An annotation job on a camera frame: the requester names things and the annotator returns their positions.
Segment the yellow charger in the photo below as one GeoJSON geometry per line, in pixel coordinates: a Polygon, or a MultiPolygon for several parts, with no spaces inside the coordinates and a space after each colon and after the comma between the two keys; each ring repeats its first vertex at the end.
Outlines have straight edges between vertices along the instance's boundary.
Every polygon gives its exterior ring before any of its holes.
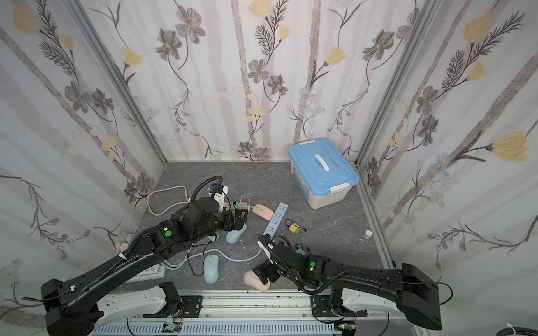
{"type": "Polygon", "coordinates": [[[303,231],[303,228],[301,228],[299,225],[297,225],[296,223],[293,223],[291,224],[289,227],[288,227],[288,230],[291,232],[291,234],[293,235],[299,235],[302,231],[303,231]]]}

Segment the blue power strip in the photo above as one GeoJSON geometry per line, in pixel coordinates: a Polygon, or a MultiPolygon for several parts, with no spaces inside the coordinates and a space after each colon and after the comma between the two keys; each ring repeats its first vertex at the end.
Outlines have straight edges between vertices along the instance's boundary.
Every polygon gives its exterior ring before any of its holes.
{"type": "Polygon", "coordinates": [[[264,230],[263,235],[268,235],[270,238],[274,238],[277,229],[279,228],[281,222],[284,220],[288,208],[288,204],[285,204],[283,202],[278,205],[266,229],[264,230]]]}

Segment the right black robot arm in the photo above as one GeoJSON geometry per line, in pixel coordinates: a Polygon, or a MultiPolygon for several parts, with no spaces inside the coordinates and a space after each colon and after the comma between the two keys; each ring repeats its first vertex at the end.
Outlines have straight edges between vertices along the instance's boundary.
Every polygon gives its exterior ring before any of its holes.
{"type": "Polygon", "coordinates": [[[414,265],[404,263],[390,270],[350,266],[325,256],[304,256],[269,235],[259,235],[258,244],[268,260],[254,273],[265,284],[285,277],[307,295],[319,295],[327,288],[333,294],[345,289],[368,293],[393,302],[416,326],[442,329],[439,283],[414,265]]]}

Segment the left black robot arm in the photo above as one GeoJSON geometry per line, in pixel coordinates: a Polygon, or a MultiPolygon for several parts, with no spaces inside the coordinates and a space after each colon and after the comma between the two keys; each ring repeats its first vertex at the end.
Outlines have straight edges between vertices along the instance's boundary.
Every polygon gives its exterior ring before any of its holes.
{"type": "Polygon", "coordinates": [[[111,292],[140,272],[189,250],[196,242],[218,231],[243,229],[246,209],[221,210],[211,197],[193,200],[170,219],[140,232],[128,248],[96,268],[67,281],[52,279],[41,286],[49,335],[89,335],[95,329],[128,316],[171,315],[179,307],[179,295],[172,284],[156,287],[156,295],[120,295],[111,292]]]}

